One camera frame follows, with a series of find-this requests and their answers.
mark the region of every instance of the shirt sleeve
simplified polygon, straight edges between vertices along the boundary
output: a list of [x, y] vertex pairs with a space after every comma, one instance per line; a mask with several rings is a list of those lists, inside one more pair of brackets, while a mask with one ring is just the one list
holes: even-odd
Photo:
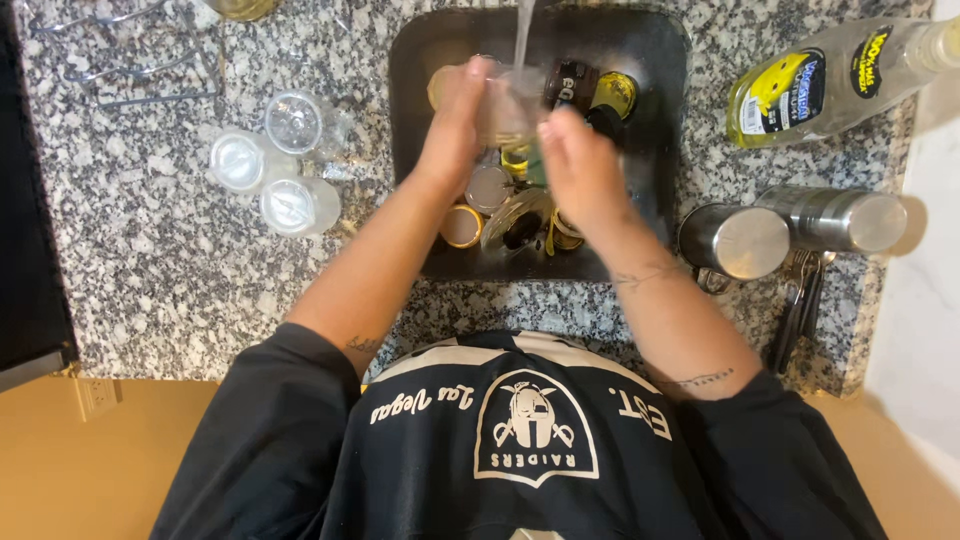
[[734, 537], [886, 538], [827, 421], [769, 372], [678, 416]]
[[151, 538], [320, 530], [360, 384], [347, 358], [285, 323], [237, 356], [187, 447]]

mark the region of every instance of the jar label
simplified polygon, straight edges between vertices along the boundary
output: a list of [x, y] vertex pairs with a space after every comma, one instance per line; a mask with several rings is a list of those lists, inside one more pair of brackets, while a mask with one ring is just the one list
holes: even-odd
[[788, 130], [824, 109], [827, 57], [816, 47], [790, 53], [768, 67], [750, 85], [740, 108], [744, 135]]
[[880, 53], [893, 33], [893, 26], [884, 26], [873, 31], [853, 53], [850, 64], [850, 81], [853, 91], [863, 99], [870, 99], [880, 92]]

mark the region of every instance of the black sink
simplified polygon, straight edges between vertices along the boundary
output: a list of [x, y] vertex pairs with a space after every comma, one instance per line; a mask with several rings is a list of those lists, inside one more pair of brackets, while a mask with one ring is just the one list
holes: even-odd
[[[426, 87], [434, 71], [475, 54], [512, 62], [515, 36], [516, 9], [506, 8], [426, 13], [400, 30], [390, 51], [390, 118], [398, 182], [416, 165], [433, 118]], [[555, 58], [572, 58], [601, 73], [620, 71], [637, 81], [637, 104], [627, 118], [624, 137], [627, 189], [660, 242], [670, 247], [687, 45], [686, 33], [673, 17], [614, 7], [538, 10], [527, 45], [530, 65], [546, 68]], [[502, 260], [487, 256], [479, 245], [461, 250], [439, 238], [422, 273], [440, 280], [609, 279], [589, 246], [557, 250], [554, 257], [543, 249], [527, 249]]]

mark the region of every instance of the metal mug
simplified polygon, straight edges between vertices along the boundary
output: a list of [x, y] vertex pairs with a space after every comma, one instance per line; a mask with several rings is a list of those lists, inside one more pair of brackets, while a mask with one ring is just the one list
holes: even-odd
[[790, 231], [771, 210], [710, 203], [687, 215], [677, 244], [700, 288], [722, 294], [733, 281], [756, 280], [776, 270], [790, 251]]
[[870, 255], [894, 244], [906, 231], [900, 198], [885, 193], [775, 185], [755, 205], [780, 215], [790, 226], [794, 248]]

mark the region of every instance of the dish soap bottle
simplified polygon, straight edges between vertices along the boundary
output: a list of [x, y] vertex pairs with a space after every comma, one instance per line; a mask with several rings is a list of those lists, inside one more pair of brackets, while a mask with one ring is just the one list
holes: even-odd
[[737, 81], [727, 134], [744, 148], [824, 138], [958, 68], [960, 17], [848, 22], [804, 39]]

